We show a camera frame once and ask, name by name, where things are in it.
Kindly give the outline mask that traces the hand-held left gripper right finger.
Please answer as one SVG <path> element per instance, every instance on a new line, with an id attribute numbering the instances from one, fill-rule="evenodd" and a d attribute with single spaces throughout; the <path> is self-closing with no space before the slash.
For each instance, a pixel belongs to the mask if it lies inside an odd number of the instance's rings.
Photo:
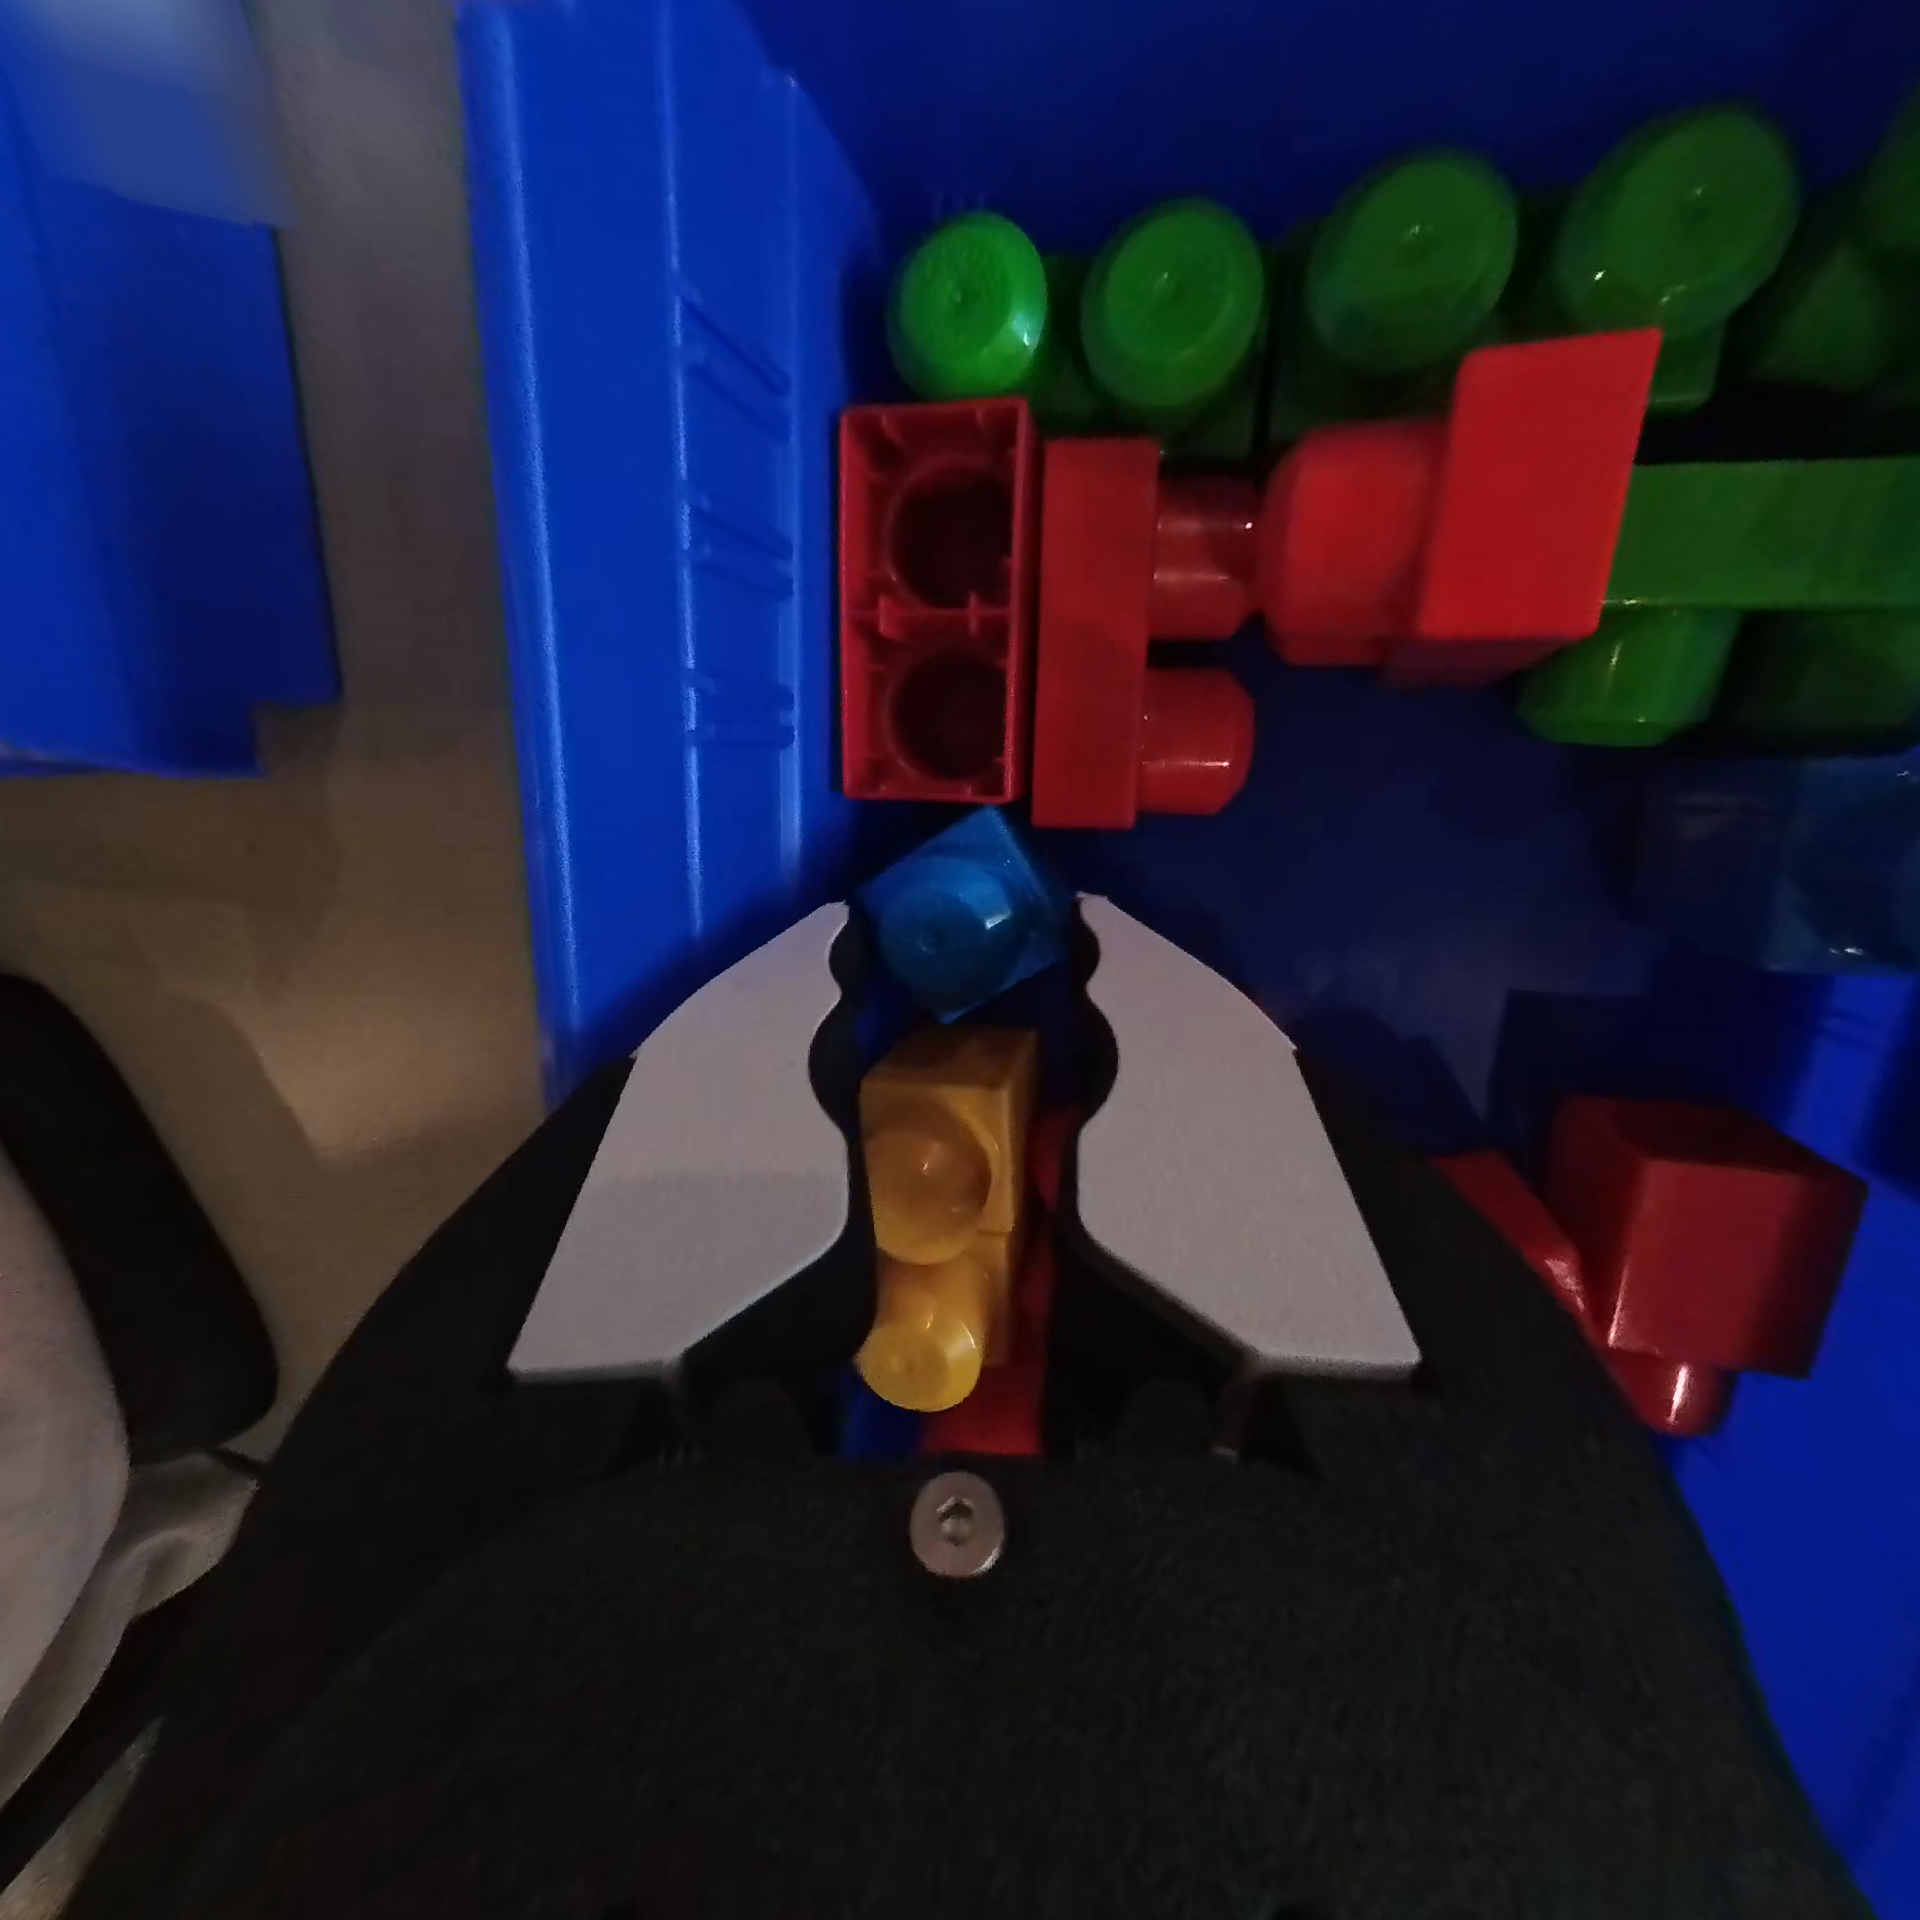
<path id="1" fill-rule="evenodd" d="M 1304 1454 L 1319 1397 L 1420 1380 L 1420 1339 L 1301 1049 L 1107 893 L 1077 902 L 1085 1116 L 1066 1146 L 1051 1435 Z"/>

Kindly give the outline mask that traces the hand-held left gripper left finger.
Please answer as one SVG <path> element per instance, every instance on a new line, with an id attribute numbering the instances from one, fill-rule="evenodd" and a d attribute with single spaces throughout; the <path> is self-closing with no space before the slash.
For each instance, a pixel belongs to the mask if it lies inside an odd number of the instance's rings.
<path id="1" fill-rule="evenodd" d="M 815 907 L 633 1052 L 509 1352 L 518 1384 L 629 1382 L 687 1433 L 772 1403 L 832 1444 L 874 1314 L 858 1170 L 867 952 Z"/>

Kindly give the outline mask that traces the blue mega block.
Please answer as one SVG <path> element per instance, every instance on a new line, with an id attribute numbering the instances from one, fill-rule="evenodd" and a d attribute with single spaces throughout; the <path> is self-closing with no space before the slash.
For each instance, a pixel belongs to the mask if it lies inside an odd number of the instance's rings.
<path id="1" fill-rule="evenodd" d="M 1069 889 L 1002 805 L 980 805 L 855 889 L 876 958 L 935 1022 L 958 1022 L 1060 963 Z"/>

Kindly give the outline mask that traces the pile of mega blocks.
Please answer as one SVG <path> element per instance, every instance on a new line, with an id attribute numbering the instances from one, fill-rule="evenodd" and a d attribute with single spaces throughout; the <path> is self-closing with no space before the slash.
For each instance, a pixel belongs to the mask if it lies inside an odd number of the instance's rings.
<path id="1" fill-rule="evenodd" d="M 1623 907 L 1748 972 L 1915 965 L 1915 121 L 1803 212 L 1753 108 L 1663 114 L 1524 196 L 1427 146 L 1263 243 L 1178 196 L 1086 253 L 973 210 L 887 296 L 908 395 L 837 422 L 841 774 L 1069 835 L 1214 820 L 1229 662 L 1500 693 L 1649 756 Z M 1420 1380 L 1521 1359 L 1693 1435 L 1808 1370 L 1867 1186 L 1734 1105 L 1560 1089 L 1427 1150 L 1301 1049 Z M 950 1453 L 1051 1419 L 1068 957 L 860 1090 L 880 1305 L 855 1363 Z"/>

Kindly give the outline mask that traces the blue plastic bin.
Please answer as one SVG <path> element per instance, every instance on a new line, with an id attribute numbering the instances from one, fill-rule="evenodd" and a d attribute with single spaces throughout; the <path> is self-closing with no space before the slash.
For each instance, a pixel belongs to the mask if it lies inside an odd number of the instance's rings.
<path id="1" fill-rule="evenodd" d="M 568 1090 L 923 817 L 837 790 L 834 448 L 884 301 L 985 205 L 1096 249 L 1164 196 L 1265 239 L 1377 159 L 1577 179 L 1671 108 L 1816 179 L 1915 85 L 1915 5 L 465 5 L 455 13 L 547 1076 Z M 1625 916 L 1649 756 L 1490 689 L 1229 650 L 1219 817 L 1051 864 L 1282 1014 L 1409 1143 L 1560 1089 L 1769 1116 L 1871 1195 L 1818 1363 L 1675 1456 L 1813 1807 L 1915 1916 L 1915 982 L 1748 972 Z"/>
<path id="2" fill-rule="evenodd" d="M 341 693 L 252 5 L 2 6 L 4 776 L 261 769 Z"/>

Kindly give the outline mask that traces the grey cloth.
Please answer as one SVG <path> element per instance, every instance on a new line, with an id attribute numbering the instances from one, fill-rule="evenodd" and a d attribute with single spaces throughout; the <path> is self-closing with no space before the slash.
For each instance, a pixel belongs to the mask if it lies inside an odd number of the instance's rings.
<path id="1" fill-rule="evenodd" d="M 252 1478 L 207 1453 L 133 1466 L 74 1270 L 2 1172 L 2 1799 L 83 1714 L 133 1622 L 231 1542 Z"/>

